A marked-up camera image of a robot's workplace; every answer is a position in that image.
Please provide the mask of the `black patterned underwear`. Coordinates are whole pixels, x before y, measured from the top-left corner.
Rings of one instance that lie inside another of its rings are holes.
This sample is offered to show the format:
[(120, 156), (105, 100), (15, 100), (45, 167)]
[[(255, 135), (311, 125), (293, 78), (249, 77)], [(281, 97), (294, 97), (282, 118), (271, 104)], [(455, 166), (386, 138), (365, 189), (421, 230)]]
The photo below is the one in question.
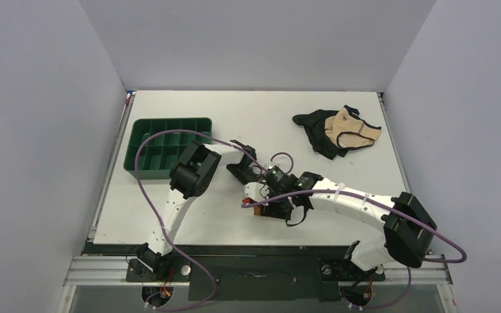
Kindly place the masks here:
[(327, 159), (333, 160), (335, 157), (344, 157), (348, 151), (337, 147), (331, 142), (324, 132), (325, 121), (328, 117), (334, 117), (337, 110), (316, 110), (308, 114), (297, 114), (292, 117), (292, 121), (303, 127), (312, 150)]

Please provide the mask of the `green compartment tray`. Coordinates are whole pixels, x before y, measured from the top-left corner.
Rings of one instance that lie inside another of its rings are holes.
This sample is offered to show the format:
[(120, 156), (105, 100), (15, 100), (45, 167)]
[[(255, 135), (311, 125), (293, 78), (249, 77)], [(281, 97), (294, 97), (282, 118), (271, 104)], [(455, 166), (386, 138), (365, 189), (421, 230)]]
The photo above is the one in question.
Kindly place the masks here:
[[(148, 137), (165, 130), (193, 130), (210, 136), (212, 120), (208, 117), (183, 117), (169, 119), (139, 119), (132, 125), (124, 170), (135, 175), (135, 158), (141, 143)], [(183, 150), (192, 141), (211, 143), (211, 140), (188, 133), (169, 133), (151, 140), (140, 153), (138, 168), (140, 178), (168, 179), (169, 173)]]

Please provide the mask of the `brown underwear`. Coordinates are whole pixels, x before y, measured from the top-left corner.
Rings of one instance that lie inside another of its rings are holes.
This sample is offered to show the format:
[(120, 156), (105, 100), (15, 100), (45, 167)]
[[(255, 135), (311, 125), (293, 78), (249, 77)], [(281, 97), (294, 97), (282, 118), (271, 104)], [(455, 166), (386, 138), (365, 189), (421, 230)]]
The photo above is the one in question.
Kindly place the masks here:
[(253, 207), (253, 215), (254, 216), (263, 216), (264, 215), (264, 206), (256, 205)]

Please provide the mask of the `beige underwear with dark trim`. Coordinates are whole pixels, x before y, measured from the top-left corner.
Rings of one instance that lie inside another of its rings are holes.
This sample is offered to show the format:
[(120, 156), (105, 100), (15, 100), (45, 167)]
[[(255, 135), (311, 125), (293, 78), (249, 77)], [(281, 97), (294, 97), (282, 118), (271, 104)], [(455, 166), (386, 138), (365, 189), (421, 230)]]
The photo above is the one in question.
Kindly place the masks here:
[(356, 150), (370, 147), (380, 137), (382, 127), (359, 117), (359, 110), (345, 105), (324, 123), (324, 133), (339, 149)]

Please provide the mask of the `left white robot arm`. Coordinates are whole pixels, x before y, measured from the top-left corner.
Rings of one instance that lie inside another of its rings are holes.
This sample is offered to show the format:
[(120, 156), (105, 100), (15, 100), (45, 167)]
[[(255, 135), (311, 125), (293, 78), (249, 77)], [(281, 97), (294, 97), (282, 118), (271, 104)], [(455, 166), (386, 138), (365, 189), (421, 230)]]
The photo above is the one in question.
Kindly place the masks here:
[(137, 249), (137, 260), (151, 280), (161, 280), (168, 273), (167, 257), (174, 250), (173, 240), (189, 207), (210, 186), (219, 167), (227, 170), (242, 184), (257, 180), (251, 169), (256, 150), (237, 140), (228, 144), (207, 144), (196, 140), (183, 150), (170, 170), (170, 191), (166, 205), (159, 212), (159, 227)]

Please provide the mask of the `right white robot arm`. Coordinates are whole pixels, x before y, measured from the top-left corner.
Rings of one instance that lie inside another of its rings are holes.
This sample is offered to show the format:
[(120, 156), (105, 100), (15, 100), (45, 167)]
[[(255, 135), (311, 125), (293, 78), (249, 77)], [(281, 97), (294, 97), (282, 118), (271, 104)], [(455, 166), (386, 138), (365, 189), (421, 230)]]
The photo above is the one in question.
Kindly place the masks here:
[(359, 278), (393, 261), (420, 268), (436, 229), (422, 204), (410, 193), (376, 195), (307, 171), (296, 177), (274, 167), (256, 182), (246, 183), (243, 192), (254, 205), (264, 209), (290, 212), (302, 207), (305, 213), (328, 211), (379, 231), (376, 239), (355, 241), (348, 248), (341, 263), (343, 273), (350, 278)]

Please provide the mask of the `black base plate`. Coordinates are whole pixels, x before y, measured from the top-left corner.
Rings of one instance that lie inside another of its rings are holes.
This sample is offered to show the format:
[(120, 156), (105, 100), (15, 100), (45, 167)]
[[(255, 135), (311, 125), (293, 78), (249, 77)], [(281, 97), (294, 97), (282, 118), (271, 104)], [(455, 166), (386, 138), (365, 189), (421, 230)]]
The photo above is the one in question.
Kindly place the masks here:
[(406, 267), (384, 266), (382, 273), (366, 275), (346, 259), (345, 246), (205, 246), (183, 245), (184, 258), (172, 252), (159, 260), (153, 272), (137, 259), (140, 245), (86, 243), (84, 256), (118, 257), (122, 282), (140, 283), (146, 294), (175, 285), (189, 289), (189, 300), (214, 293), (216, 301), (339, 300), (340, 288), (363, 293), (369, 282), (406, 284)]

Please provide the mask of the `aluminium frame rail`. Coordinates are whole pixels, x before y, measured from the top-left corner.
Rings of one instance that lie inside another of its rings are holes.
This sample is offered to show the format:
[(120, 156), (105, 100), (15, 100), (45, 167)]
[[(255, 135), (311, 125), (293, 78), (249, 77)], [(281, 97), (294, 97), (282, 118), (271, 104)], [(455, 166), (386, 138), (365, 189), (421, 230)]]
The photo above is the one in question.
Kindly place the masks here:
[(149, 276), (136, 259), (124, 256), (75, 256), (72, 258), (64, 285), (66, 286), (187, 286), (190, 266), (174, 267), (172, 278), (164, 280)]

